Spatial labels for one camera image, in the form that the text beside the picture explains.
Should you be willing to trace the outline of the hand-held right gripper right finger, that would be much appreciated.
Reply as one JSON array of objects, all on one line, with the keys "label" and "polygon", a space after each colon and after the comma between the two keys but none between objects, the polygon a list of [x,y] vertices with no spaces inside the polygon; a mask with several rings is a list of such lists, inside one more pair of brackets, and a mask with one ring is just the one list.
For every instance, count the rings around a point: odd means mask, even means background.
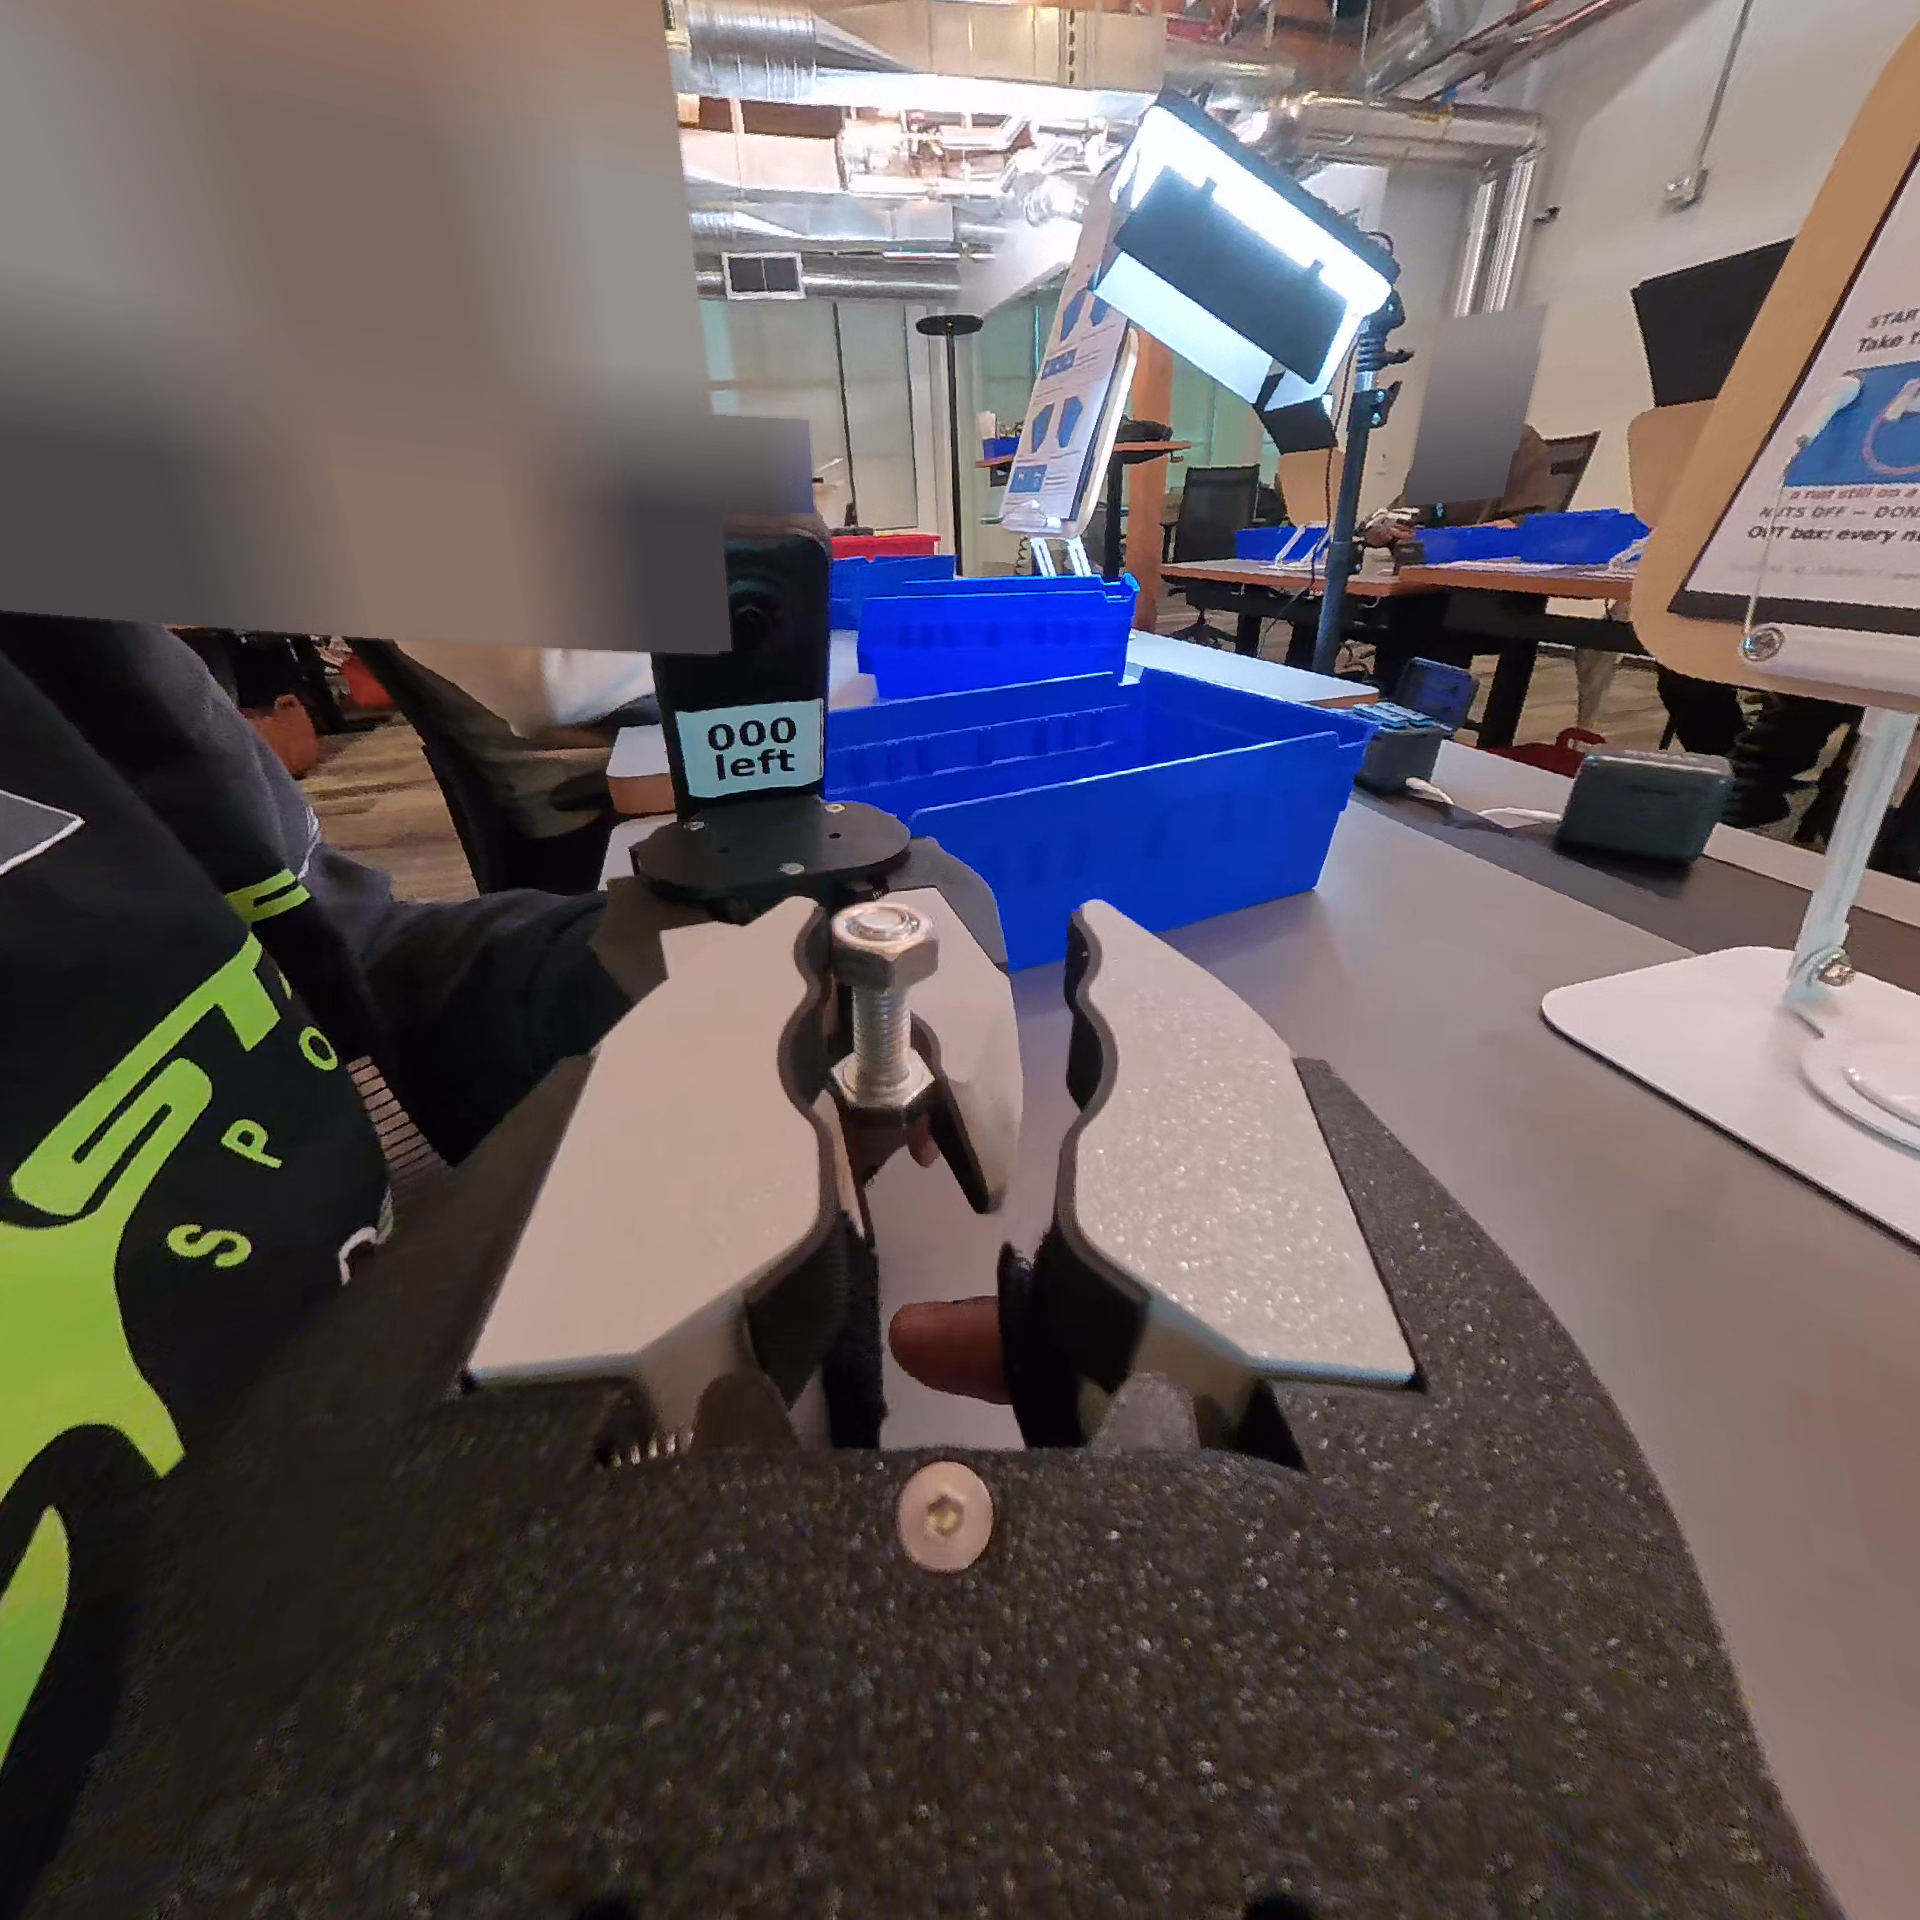
[{"label": "hand-held right gripper right finger", "polygon": [[1118,907],[1072,914],[1054,1212],[1006,1252],[1006,1388],[1026,1443],[1089,1443],[1169,1381],[1204,1443],[1283,1443],[1283,1388],[1407,1397],[1420,1360],[1297,1059]]}]

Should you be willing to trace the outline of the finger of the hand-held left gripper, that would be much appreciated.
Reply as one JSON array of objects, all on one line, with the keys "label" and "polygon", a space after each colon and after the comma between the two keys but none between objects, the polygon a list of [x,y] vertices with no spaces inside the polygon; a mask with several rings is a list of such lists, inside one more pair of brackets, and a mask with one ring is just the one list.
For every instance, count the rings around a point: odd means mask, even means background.
[{"label": "finger of the hand-held left gripper", "polygon": [[942,966],[911,990],[907,1012],[932,1077],[929,1141],[971,1208],[998,1213],[1017,1170],[1025,1118],[1010,978],[999,966]]}]

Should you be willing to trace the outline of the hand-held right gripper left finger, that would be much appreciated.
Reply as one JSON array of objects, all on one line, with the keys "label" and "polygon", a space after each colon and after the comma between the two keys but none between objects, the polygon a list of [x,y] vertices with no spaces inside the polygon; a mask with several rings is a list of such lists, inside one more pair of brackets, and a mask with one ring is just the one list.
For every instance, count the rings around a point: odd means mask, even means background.
[{"label": "hand-held right gripper left finger", "polygon": [[879,1435],[881,1288],[825,1090],[825,912],[663,940],[663,983],[593,1052],[471,1356],[482,1388],[617,1381],[651,1434],[761,1372],[804,1435]]}]

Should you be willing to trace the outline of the short thick silver bolt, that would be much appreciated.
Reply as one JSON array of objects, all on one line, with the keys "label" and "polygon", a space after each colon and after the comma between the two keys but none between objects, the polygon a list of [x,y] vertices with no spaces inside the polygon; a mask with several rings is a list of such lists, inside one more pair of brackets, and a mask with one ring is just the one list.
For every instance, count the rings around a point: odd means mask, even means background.
[{"label": "short thick silver bolt", "polygon": [[848,994],[851,1054],[836,1069],[842,1090],[856,1109],[905,1114],[929,1084],[929,1069],[913,1044],[911,990]]}]

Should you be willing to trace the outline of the blue plastic box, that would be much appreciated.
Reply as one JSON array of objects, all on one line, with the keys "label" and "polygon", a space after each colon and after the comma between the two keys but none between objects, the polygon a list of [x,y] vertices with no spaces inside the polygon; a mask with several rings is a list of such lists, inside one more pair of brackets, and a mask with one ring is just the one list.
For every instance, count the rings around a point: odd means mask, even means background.
[{"label": "blue plastic box", "polygon": [[1169,931],[1311,891],[1374,734],[1167,669],[1031,682],[830,714],[825,796],[983,877],[1022,972],[1089,900]]}]

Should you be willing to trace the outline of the person's left forearm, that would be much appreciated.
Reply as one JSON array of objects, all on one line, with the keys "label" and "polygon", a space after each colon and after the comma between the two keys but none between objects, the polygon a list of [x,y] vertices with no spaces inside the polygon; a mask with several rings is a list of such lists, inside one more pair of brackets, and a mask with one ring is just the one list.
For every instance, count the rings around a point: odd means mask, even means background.
[{"label": "person's left forearm", "polygon": [[351,1062],[371,1059],[451,1166],[633,1006],[593,947],[606,891],[408,903],[336,848],[311,855],[304,888],[257,934],[322,1032]]}]

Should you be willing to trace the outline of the blue plastic bin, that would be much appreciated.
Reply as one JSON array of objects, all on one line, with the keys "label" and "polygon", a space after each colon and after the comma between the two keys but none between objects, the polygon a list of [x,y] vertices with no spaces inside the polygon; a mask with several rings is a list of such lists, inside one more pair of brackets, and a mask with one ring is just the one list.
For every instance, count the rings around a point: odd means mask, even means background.
[{"label": "blue plastic bin", "polygon": [[1124,672],[1138,584],[1098,575],[951,581],[871,599],[856,661],[884,701]]},{"label": "blue plastic bin", "polygon": [[830,573],[830,627],[852,632],[874,599],[937,591],[956,578],[951,555],[835,558]]}]

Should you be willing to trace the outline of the black floor lamp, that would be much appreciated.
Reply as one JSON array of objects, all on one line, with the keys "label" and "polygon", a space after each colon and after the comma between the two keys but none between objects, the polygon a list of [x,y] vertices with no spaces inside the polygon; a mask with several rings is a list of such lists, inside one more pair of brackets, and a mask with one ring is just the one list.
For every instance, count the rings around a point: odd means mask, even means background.
[{"label": "black floor lamp", "polygon": [[944,371],[944,446],[946,446],[946,482],[950,482],[950,535],[951,559],[958,578],[967,575],[970,559],[970,525],[975,522],[970,508],[970,476],[975,454],[970,454],[970,418],[962,406],[962,360],[966,348],[978,335],[983,317],[971,310],[951,306],[932,306],[918,317],[918,334],[936,346]]}]

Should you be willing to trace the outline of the black office chair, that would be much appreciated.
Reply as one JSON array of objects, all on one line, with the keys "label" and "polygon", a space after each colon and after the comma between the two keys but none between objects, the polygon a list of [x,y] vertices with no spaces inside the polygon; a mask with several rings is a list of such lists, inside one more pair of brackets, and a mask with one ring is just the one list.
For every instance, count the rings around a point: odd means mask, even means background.
[{"label": "black office chair", "polygon": [[1236,538],[1258,522],[1258,463],[1195,467],[1184,478],[1171,535],[1171,565],[1231,559]]}]

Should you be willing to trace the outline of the person's black printed shirt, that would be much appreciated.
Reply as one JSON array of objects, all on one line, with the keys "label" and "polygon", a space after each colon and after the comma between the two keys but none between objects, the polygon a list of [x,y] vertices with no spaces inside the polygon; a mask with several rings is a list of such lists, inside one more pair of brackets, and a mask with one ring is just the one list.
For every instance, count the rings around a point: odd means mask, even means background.
[{"label": "person's black printed shirt", "polygon": [[97,1760],[160,1480],[394,1222],[321,827],[166,628],[6,615],[6,1916]]}]

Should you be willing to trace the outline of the sign on white stand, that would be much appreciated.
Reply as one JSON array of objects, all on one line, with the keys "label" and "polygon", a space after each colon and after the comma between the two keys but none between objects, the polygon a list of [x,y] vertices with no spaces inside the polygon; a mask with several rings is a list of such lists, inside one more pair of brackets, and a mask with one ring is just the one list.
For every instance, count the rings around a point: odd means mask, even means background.
[{"label": "sign on white stand", "polygon": [[1695,679],[1863,714],[1792,951],[1550,991],[1566,1039],[1919,1239],[1919,997],[1850,922],[1919,709],[1919,37],[1888,59],[1650,525],[1631,615]]}]

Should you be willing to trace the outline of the small black box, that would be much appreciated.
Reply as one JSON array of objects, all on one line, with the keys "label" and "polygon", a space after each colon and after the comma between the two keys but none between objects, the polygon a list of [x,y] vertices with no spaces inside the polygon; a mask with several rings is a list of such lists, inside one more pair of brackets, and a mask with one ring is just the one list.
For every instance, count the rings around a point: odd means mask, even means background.
[{"label": "small black box", "polygon": [[1721,824],[1734,782],[1726,757],[1596,748],[1572,778],[1553,845],[1687,869]]}]

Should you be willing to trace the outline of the wooden office desk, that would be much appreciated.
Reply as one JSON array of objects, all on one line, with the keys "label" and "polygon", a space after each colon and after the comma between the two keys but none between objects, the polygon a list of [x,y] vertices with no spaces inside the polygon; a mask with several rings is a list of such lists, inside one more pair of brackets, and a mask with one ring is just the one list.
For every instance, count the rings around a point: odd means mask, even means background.
[{"label": "wooden office desk", "polygon": [[[1650,658],[1624,613],[1634,584],[1628,566],[1542,566],[1513,559],[1415,565],[1399,572],[1356,572],[1346,595],[1361,602],[1392,602],[1439,591],[1475,591],[1480,597],[1519,595],[1543,604],[1591,604],[1598,618],[1526,615],[1520,632],[1510,643],[1536,639],[1575,652]],[[1291,628],[1312,621],[1311,606],[1328,595],[1328,572],[1314,563],[1201,559],[1161,566],[1161,589],[1180,595],[1198,610],[1234,618],[1234,644],[1246,656],[1259,653],[1259,631],[1268,619]]]}]

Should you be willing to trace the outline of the studio light on stand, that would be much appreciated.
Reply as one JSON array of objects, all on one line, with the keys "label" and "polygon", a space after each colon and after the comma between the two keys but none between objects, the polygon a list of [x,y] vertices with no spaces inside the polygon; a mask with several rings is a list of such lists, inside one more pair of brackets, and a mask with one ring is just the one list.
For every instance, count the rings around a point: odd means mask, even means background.
[{"label": "studio light on stand", "polygon": [[1259,415],[1322,399],[1351,371],[1312,652],[1312,669],[1327,677],[1361,555],[1366,450],[1399,392],[1382,382],[1383,367],[1403,360],[1388,350],[1403,323],[1399,262],[1383,239],[1169,88],[1138,120],[1112,204],[1096,295]]}]

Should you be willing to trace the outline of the row of blue bins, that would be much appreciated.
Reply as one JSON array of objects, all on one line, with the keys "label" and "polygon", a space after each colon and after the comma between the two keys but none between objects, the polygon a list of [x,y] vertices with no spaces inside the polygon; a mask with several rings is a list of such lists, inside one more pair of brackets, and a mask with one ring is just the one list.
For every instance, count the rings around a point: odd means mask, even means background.
[{"label": "row of blue bins", "polygon": [[[1422,565],[1499,565],[1499,566],[1610,566],[1636,542],[1648,525],[1633,512],[1547,512],[1526,516],[1513,525],[1494,522],[1475,525],[1426,525],[1415,543]],[[1314,565],[1328,546],[1324,524],[1251,525],[1234,535],[1232,555],[1248,563]]]}]

